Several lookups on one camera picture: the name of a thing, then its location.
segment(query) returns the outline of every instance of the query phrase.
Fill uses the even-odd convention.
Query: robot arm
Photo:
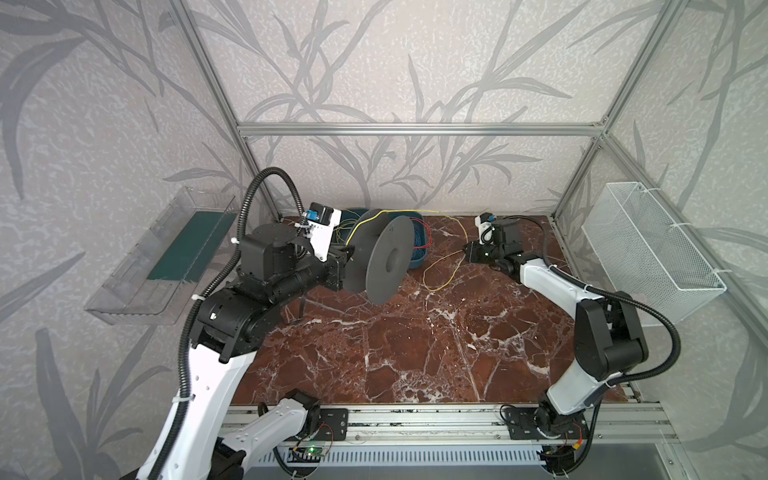
[[[542,394],[535,415],[538,431],[544,437],[556,438],[602,398],[609,380],[647,359],[637,310],[576,286],[553,272],[539,255],[523,252],[516,227],[509,220],[483,214],[475,224],[480,240],[465,246],[467,260],[495,266],[515,282],[546,296],[574,319],[574,361]]]
[[[312,204],[306,225],[261,225],[240,241],[237,278],[202,302],[192,325],[192,398],[174,399],[152,452],[132,478],[149,477],[179,402],[189,407],[161,471],[163,480],[242,478],[252,462],[281,442],[317,431],[319,401],[293,390],[256,421],[218,436],[237,385],[280,322],[280,309],[318,285],[341,289],[350,254],[330,243],[340,216],[340,210]],[[310,254],[297,256],[296,246]]]

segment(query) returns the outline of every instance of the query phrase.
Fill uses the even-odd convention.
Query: leaf pattern wallpaper
[[[0,32],[0,477],[113,480],[157,438],[179,332],[84,304],[181,186],[250,174],[163,2],[1,0]]]
[[[752,294],[768,306],[768,2],[688,2],[611,134],[677,205]],[[601,154],[558,221],[586,276],[600,279],[580,233]],[[661,401],[699,478],[764,478],[768,471],[768,352],[723,299],[678,324],[683,355],[639,382]],[[647,328],[650,364],[668,352]]]
[[[600,120],[662,2],[189,4],[241,122],[453,123]],[[330,136],[250,144],[260,164],[295,173],[318,201],[549,213],[543,206],[554,206],[551,192],[565,187],[587,140]],[[292,210],[284,186],[272,185],[280,207]]]

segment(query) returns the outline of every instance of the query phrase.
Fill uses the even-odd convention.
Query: white wire basket
[[[679,322],[726,290],[680,224],[638,182],[606,184],[581,227],[617,290]],[[643,317],[644,325],[660,325]]]

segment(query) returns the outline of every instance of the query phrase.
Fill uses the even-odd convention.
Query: marble table surface
[[[545,217],[539,217],[548,229]],[[473,218],[459,218],[470,240]],[[282,324],[265,340],[240,382],[233,404],[276,403],[293,388],[323,403],[537,402],[573,360],[573,320],[541,294],[516,285],[463,253],[426,275],[435,260],[465,244],[457,222],[426,217],[434,245],[424,266],[410,270],[385,305],[365,294],[315,288],[300,323]],[[541,248],[541,231],[520,222],[526,250]],[[551,229],[548,254],[564,265]],[[283,312],[295,320],[298,301]],[[606,401],[626,401],[619,389]]]

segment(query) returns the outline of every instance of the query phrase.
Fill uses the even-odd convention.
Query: black mounting plate
[[[563,435],[558,436],[557,438],[551,439],[549,437],[544,436],[541,432],[539,432],[536,421],[534,419],[534,414],[536,412],[536,407],[514,407],[514,408],[506,408],[504,410],[504,414],[506,419],[508,420],[507,423],[507,430],[509,430],[509,439],[510,440],[561,440],[564,439]],[[584,413],[579,413],[574,416],[574,424],[577,424],[581,427],[582,432],[582,438],[587,437],[587,422],[584,420]],[[578,439],[579,438],[579,429],[576,425],[572,425],[568,431],[568,438],[569,439]]]
[[[333,430],[333,437],[331,432],[322,427],[315,436],[315,440],[330,441],[333,438],[334,442],[339,440],[346,440],[346,427],[349,423],[349,410],[348,409],[320,409],[320,423],[325,423]]]

